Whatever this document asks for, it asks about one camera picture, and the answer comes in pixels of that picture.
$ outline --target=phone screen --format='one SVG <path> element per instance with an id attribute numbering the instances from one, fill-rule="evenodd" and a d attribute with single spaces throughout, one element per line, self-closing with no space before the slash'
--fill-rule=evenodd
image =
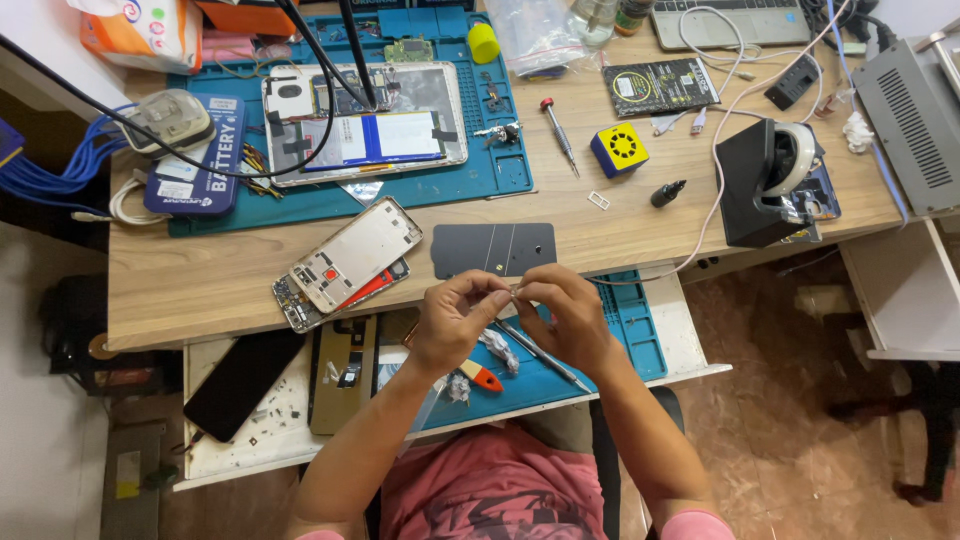
<path id="1" fill-rule="evenodd" d="M 211 437 L 228 442 L 305 340 L 305 333 L 290 329 L 241 336 L 183 406 L 183 416 Z"/>

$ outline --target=blue wire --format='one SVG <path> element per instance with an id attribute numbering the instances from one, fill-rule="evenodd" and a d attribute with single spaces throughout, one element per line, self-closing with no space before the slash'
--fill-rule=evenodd
<path id="1" fill-rule="evenodd" d="M 131 103 L 114 110 L 123 110 L 135 105 L 137 104 Z M 87 127 L 84 140 L 77 146 L 73 158 L 63 170 L 63 174 L 59 176 L 38 167 L 22 153 L 14 156 L 0 167 L 0 189 L 14 197 L 42 205 L 79 209 L 94 215 L 109 217 L 109 213 L 77 203 L 61 201 L 59 198 L 73 195 L 85 188 L 100 171 L 100 166 L 106 158 L 117 150 L 130 146 L 123 136 L 114 136 L 121 133 L 120 130 L 105 129 L 110 122 L 112 120 L 103 115 Z M 104 135 L 109 139 L 100 146 L 96 146 L 96 139 Z"/>
<path id="2" fill-rule="evenodd" d="M 830 20 L 833 20 L 833 0 L 827 0 L 827 13 L 830 17 Z M 853 84 L 853 75 L 850 72 L 850 69 L 847 67 L 847 57 L 843 54 L 843 41 L 840 39 L 840 29 L 837 28 L 836 21 L 833 21 L 831 25 L 833 30 L 833 38 L 837 42 L 837 53 L 840 55 L 840 65 L 843 66 L 844 72 L 847 74 L 847 81 L 850 83 L 851 88 L 856 88 Z M 851 103 L 853 104 L 853 112 L 857 112 L 856 109 L 856 98 L 851 96 Z M 897 203 L 897 209 L 900 211 L 900 218 L 903 220 L 903 223 L 900 224 L 900 230 L 902 231 L 906 227 L 907 223 L 910 222 L 909 213 L 906 209 L 906 204 L 903 202 L 903 198 L 900 196 L 900 190 L 897 189 L 897 185 L 894 183 L 893 176 L 890 174 L 890 166 L 887 164 L 887 160 L 883 157 L 883 154 L 880 152 L 879 147 L 876 146 L 876 143 L 871 141 L 870 147 L 874 149 L 874 156 L 876 157 L 876 162 L 880 166 L 880 173 L 883 175 L 883 181 L 887 183 L 887 188 L 890 189 L 890 194 L 894 198 L 894 202 Z"/>

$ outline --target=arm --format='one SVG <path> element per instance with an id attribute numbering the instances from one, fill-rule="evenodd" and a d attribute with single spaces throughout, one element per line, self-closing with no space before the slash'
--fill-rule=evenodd
<path id="1" fill-rule="evenodd" d="M 287 538 L 312 530 L 333 530 L 345 538 L 357 533 L 353 524 L 393 466 L 430 385 L 467 359 L 480 332 L 510 303 L 509 289 L 479 270 L 427 289 L 413 351 L 310 462 Z"/>
<path id="2" fill-rule="evenodd" d="M 556 322 L 540 319 L 531 301 L 546 304 Z M 538 345 L 597 385 L 613 442 L 657 528 L 684 509 L 716 513 L 700 458 L 610 334 L 596 287 L 548 264 L 523 276 L 516 307 L 520 325 Z"/>

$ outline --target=person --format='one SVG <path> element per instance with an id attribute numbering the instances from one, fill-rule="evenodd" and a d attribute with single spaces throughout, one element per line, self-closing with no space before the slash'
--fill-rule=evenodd
<path id="1" fill-rule="evenodd" d="M 501 278 L 479 270 L 426 290 L 410 355 L 314 457 L 287 537 L 362 538 L 363 512 L 382 486 L 384 540 L 606 538 L 593 456 L 551 449 L 511 423 L 464 430 L 396 458 L 428 388 L 468 357 L 510 302 L 541 348 L 596 384 L 660 538 L 733 539 L 716 515 L 703 464 L 611 335 L 596 288 L 559 264 L 528 271 L 515 298 Z M 531 302 L 545 304 L 555 320 L 541 319 Z"/>

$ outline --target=laptop keyboard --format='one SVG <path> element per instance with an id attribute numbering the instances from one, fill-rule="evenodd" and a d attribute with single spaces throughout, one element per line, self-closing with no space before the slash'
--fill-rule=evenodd
<path id="1" fill-rule="evenodd" d="M 659 0 L 654 5 L 656 12 L 685 12 L 690 8 L 710 7 L 717 10 L 748 10 L 758 8 L 796 8 L 797 0 L 690 0 L 676 2 Z"/>

